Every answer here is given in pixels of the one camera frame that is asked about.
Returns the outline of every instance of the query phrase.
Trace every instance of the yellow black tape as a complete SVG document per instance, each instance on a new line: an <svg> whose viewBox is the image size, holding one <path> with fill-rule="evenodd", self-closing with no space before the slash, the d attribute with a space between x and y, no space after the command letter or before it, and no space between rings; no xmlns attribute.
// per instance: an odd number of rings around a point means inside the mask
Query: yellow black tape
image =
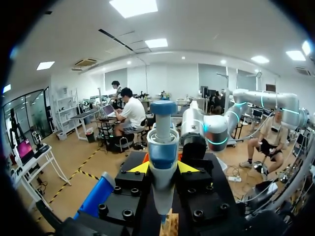
<svg viewBox="0 0 315 236"><path fill-rule="evenodd" d="M94 179L96 179L96 180L99 180L98 177L96 177L96 176L94 176L94 175L91 175L91 174L89 174L89 173L86 173L86 172L81 171L81 170L79 170L79 172L82 173L82 174L84 174L84 175L86 175L86 176L89 176L89 177L91 177L91 178L94 178Z"/></svg>
<svg viewBox="0 0 315 236"><path fill-rule="evenodd" d="M98 177L95 177L91 174L87 174L85 173L84 171L81 171L80 169L87 163L88 160L90 160L98 151L100 150L100 147L98 149L96 149L96 151L94 151L91 156L89 156L89 158L82 163L82 165L71 175L71 177L69 178L69 180L71 180L78 172L81 172L81 173L84 173L85 175L87 176L90 176L92 178L95 178L96 180L99 180ZM58 192L53 196L53 198L50 200L50 202L48 203L49 205L54 201L54 199L58 196L58 194L61 193L61 191L64 189L64 187L67 185L68 183L65 183L61 189L58 190ZM40 221L40 219L42 218L43 216L41 215L40 217L38 217L38 219L36 220L36 223L38 223Z"/></svg>

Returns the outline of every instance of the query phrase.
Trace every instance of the person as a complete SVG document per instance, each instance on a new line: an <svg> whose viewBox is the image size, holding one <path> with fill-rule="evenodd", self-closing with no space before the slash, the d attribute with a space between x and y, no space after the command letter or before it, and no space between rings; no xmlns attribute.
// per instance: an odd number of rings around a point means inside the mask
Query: person
<svg viewBox="0 0 315 236"><path fill-rule="evenodd" d="M120 83L118 81L112 82L113 89L116 89L115 95L112 97L114 100L113 102L113 108L114 109L121 109L123 107L123 101L121 97L122 87L120 86Z"/></svg>
<svg viewBox="0 0 315 236"><path fill-rule="evenodd" d="M126 105L123 110L115 110L115 115L117 120L124 122L115 126L115 135L121 136L123 132L125 134L141 132L144 129L141 123L146 119L142 103L132 97L132 91L129 88L122 89L120 95Z"/></svg>
<svg viewBox="0 0 315 236"><path fill-rule="evenodd" d="M212 98L212 101L214 102L213 113L216 115L220 115L222 112L222 107L221 107L221 96L218 91L216 91L216 94Z"/></svg>
<svg viewBox="0 0 315 236"><path fill-rule="evenodd" d="M281 125L281 119L282 113L280 110L276 110L273 117L267 118L261 128L259 138L248 141L248 160L240 163L240 167L252 167L254 147L269 156L274 163L268 168L266 173L263 173L262 177L264 181L268 179L269 173L277 170L284 162L281 149L286 144L288 129Z"/></svg>

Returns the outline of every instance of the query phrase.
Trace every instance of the ceiling light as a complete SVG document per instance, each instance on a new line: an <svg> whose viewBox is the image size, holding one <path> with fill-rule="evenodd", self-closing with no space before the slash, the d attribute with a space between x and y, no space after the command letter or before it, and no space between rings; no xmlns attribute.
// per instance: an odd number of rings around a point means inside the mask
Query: ceiling light
<svg viewBox="0 0 315 236"><path fill-rule="evenodd" d="M155 0L112 0L109 3L124 18L158 11Z"/></svg>
<svg viewBox="0 0 315 236"><path fill-rule="evenodd" d="M2 90L2 93L8 92L9 90L11 90L11 84L8 84L7 86L5 86Z"/></svg>
<svg viewBox="0 0 315 236"><path fill-rule="evenodd" d="M36 70L46 70L49 69L55 62L54 61L47 61L47 62L41 62Z"/></svg>
<svg viewBox="0 0 315 236"><path fill-rule="evenodd" d="M285 52L292 60L306 60L301 51Z"/></svg>
<svg viewBox="0 0 315 236"><path fill-rule="evenodd" d="M166 38L146 40L145 43L149 48L162 48L168 46Z"/></svg>
<svg viewBox="0 0 315 236"><path fill-rule="evenodd" d="M269 60L263 56L256 56L256 57L253 57L251 58L253 61L256 61L258 63L261 63L261 64L264 64L264 63L268 63Z"/></svg>
<svg viewBox="0 0 315 236"><path fill-rule="evenodd" d="M311 53L311 46L310 44L308 43L308 41L305 41L303 44L302 44L302 49L303 49L303 52L305 53L305 55L308 55Z"/></svg>

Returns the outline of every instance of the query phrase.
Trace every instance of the sneaker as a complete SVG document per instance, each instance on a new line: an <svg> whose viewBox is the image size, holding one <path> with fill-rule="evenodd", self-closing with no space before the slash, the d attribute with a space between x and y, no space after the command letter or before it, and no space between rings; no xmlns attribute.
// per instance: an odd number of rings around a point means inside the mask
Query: sneaker
<svg viewBox="0 0 315 236"><path fill-rule="evenodd" d="M261 174L262 180L267 181L268 180L268 175L266 173Z"/></svg>
<svg viewBox="0 0 315 236"><path fill-rule="evenodd" d="M252 167L252 163L249 163L248 161L244 161L242 163L239 164L240 167L243 167L243 168L251 168Z"/></svg>

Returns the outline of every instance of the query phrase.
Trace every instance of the wooden block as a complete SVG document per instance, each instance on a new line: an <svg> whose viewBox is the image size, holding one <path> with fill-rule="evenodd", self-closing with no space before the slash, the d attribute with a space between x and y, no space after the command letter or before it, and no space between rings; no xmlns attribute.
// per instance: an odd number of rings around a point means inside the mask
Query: wooden block
<svg viewBox="0 0 315 236"><path fill-rule="evenodd" d="M159 236L178 236L178 214L172 213L172 209L166 215L165 224L160 228Z"/></svg>

